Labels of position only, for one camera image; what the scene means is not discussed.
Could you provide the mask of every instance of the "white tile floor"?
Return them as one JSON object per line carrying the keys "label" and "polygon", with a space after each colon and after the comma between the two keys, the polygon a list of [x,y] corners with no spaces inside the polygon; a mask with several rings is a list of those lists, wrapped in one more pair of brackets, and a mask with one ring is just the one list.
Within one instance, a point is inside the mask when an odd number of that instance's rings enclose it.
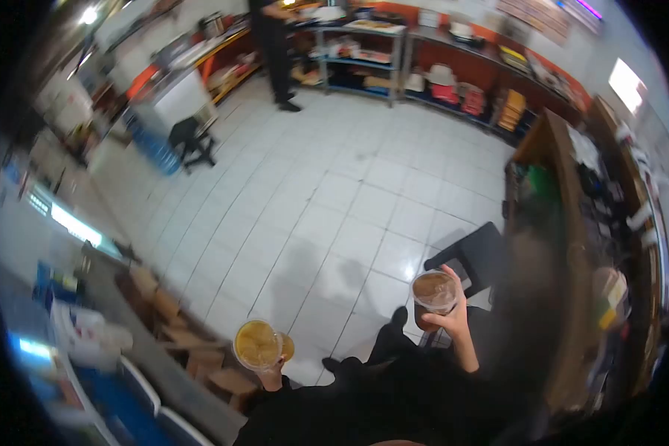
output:
{"label": "white tile floor", "polygon": [[[412,313],[423,260],[488,220],[502,228],[513,149],[410,103],[312,90],[296,102],[303,112],[276,111],[253,78],[218,107],[214,168],[161,178],[129,147],[95,177],[195,316],[226,337],[271,321],[295,343],[285,372],[327,384],[321,358],[370,349],[394,309]],[[405,331],[421,335],[413,320]]]}

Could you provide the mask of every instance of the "stool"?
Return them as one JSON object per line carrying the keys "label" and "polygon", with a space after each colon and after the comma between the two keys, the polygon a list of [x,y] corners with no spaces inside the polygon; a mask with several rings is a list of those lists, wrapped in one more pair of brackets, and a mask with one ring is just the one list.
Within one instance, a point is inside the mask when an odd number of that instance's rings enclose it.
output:
{"label": "stool", "polygon": [[[174,124],[171,133],[168,135],[168,142],[174,150],[183,145],[180,155],[180,163],[188,175],[191,174],[189,167],[194,164],[208,163],[211,167],[215,161],[210,155],[210,149],[215,145],[215,139],[207,132],[207,129],[199,131],[199,123],[191,116]],[[207,140],[207,145],[203,146],[203,141]],[[200,152],[197,158],[186,161],[187,155]]]}
{"label": "stool", "polygon": [[453,260],[458,260],[471,279],[471,286],[464,291],[468,299],[496,282],[505,267],[505,257],[503,236],[492,222],[488,222],[429,258],[424,262],[424,270],[449,262],[455,264]]}

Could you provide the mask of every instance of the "sign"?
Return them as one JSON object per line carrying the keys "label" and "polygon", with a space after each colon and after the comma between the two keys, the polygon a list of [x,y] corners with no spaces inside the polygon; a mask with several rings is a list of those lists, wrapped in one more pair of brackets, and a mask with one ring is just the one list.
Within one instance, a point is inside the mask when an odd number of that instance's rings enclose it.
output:
{"label": "sign", "polygon": [[558,45],[567,40],[570,22],[566,13],[550,0],[498,0],[497,9],[522,20]]}

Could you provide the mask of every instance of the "hand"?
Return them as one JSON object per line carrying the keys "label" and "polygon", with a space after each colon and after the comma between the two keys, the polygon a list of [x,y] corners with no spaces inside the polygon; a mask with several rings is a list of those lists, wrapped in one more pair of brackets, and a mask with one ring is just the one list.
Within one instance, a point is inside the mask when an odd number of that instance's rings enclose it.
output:
{"label": "hand", "polygon": [[285,356],[280,356],[275,365],[269,370],[256,373],[262,387],[268,392],[276,392],[282,388],[282,367],[285,365]]}
{"label": "hand", "polygon": [[441,265],[441,270],[454,279],[454,288],[457,299],[456,306],[446,316],[426,313],[422,315],[421,318],[428,323],[443,327],[451,339],[455,339],[456,337],[469,334],[468,317],[466,315],[466,296],[464,295],[464,289],[461,286],[461,279],[459,276],[446,265]]}

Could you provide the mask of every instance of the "plastic cup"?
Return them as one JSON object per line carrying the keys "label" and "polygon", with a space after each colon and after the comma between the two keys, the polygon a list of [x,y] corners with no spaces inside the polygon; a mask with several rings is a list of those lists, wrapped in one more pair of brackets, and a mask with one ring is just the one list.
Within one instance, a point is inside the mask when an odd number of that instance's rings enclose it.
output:
{"label": "plastic cup", "polygon": [[424,272],[414,278],[411,281],[411,296],[414,298],[414,322],[427,332],[436,331],[439,326],[421,317],[426,313],[446,316],[458,300],[454,279],[441,271]]}
{"label": "plastic cup", "polygon": [[276,332],[268,322],[260,319],[251,319],[238,329],[232,348],[242,366],[254,372],[272,369],[281,355],[286,361],[294,355],[290,336]]}

